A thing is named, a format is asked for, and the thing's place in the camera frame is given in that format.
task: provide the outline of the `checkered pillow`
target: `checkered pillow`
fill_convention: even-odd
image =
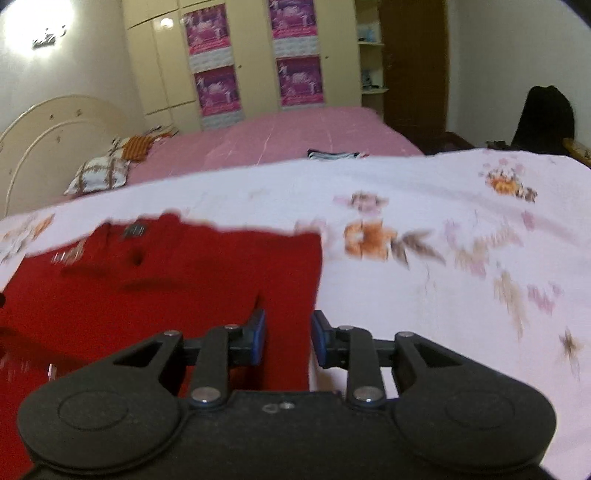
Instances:
[[[94,158],[82,165],[64,195],[101,192],[125,185],[129,162],[114,157]]]

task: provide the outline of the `floral pattern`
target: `floral pattern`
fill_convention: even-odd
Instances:
[[[388,259],[388,243],[398,232],[384,228],[382,222],[355,222],[345,228],[345,252],[355,258]]]
[[[455,222],[446,222],[445,236],[447,244],[455,252],[456,268],[470,272],[475,277],[486,278],[486,266],[490,263],[490,251],[507,245],[523,246],[523,243],[514,230],[505,224],[495,233],[474,239],[472,248],[461,247],[457,243],[457,233],[461,227]]]
[[[580,380],[580,365],[579,365],[579,352],[583,349],[584,345],[573,337],[570,330],[566,328],[564,335],[559,335],[560,343],[563,347],[564,357],[570,362],[570,370],[577,380]]]
[[[500,278],[495,279],[495,299],[507,306],[513,325],[517,330],[517,339],[523,337],[524,326],[528,323],[525,306],[519,285],[511,279],[507,270],[501,272]]]
[[[298,220],[295,223],[294,233],[319,233],[322,239],[322,249],[324,252],[330,250],[336,240],[336,235],[330,225],[323,218],[315,218],[311,222]]]
[[[55,215],[36,221],[28,218],[21,226],[5,233],[0,239],[0,263],[10,260],[32,241],[36,240],[53,223]]]
[[[348,197],[335,197],[335,203],[354,208],[362,215],[377,216],[382,213],[389,200],[379,197],[375,193],[356,192]]]
[[[528,232],[533,232],[535,230],[535,217],[533,213],[526,210],[521,214],[521,219]]]
[[[400,241],[392,239],[390,241],[392,254],[407,268],[410,268],[408,264],[407,250],[410,250],[419,257],[432,258],[445,265],[445,258],[443,258],[443,256],[436,252],[432,247],[423,242],[423,239],[430,234],[430,231],[414,231],[403,235]]]
[[[538,193],[521,183],[519,175],[523,172],[522,165],[518,164],[514,168],[509,168],[508,161],[502,158],[499,160],[499,166],[486,175],[486,184],[499,195],[509,195],[526,202],[535,202]]]
[[[541,290],[535,285],[527,285],[528,300],[534,303],[538,310],[548,315],[552,315],[554,307],[556,307],[556,300],[562,296],[563,291],[557,284],[550,283],[552,293],[548,295],[544,290]]]
[[[407,251],[423,258],[432,258],[445,264],[445,259],[423,239],[430,231],[413,231],[398,239],[398,232],[385,228],[379,222],[355,222],[345,228],[345,252],[355,258],[372,258],[386,261],[390,255],[410,268]]]

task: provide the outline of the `folded clothes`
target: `folded clothes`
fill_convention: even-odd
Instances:
[[[308,150],[308,158],[311,160],[330,161],[330,160],[342,160],[344,158],[359,158],[366,157],[367,155],[362,152],[352,153],[330,153],[322,152],[320,150]]]
[[[0,358],[14,370],[0,382],[0,450],[14,460],[0,478],[28,465],[16,412],[47,381],[48,365],[59,376],[165,330],[203,336],[263,308],[264,360],[247,369],[240,387],[307,390],[321,267],[315,233],[220,232],[172,214],[106,223],[86,239],[26,258],[0,309]]]

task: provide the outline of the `white floral sheet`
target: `white floral sheet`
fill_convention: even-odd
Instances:
[[[384,339],[412,330],[537,387],[558,415],[544,466],[582,480],[591,472],[590,187],[591,171],[572,159],[489,150],[200,173],[3,220],[0,235],[27,241],[0,264],[0,284],[25,252],[107,218],[176,209],[223,228],[317,229],[317,305],[334,325]],[[25,221],[37,228],[30,235]],[[313,388],[345,388],[344,372],[311,370]]]

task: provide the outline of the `poster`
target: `poster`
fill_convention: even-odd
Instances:
[[[205,129],[229,127],[243,120],[233,66],[196,73],[194,77]]]
[[[204,72],[234,64],[226,5],[202,8],[183,16],[189,44],[189,68]]]
[[[319,53],[314,0],[269,0],[275,58]]]
[[[277,60],[283,109],[324,104],[320,57]]]

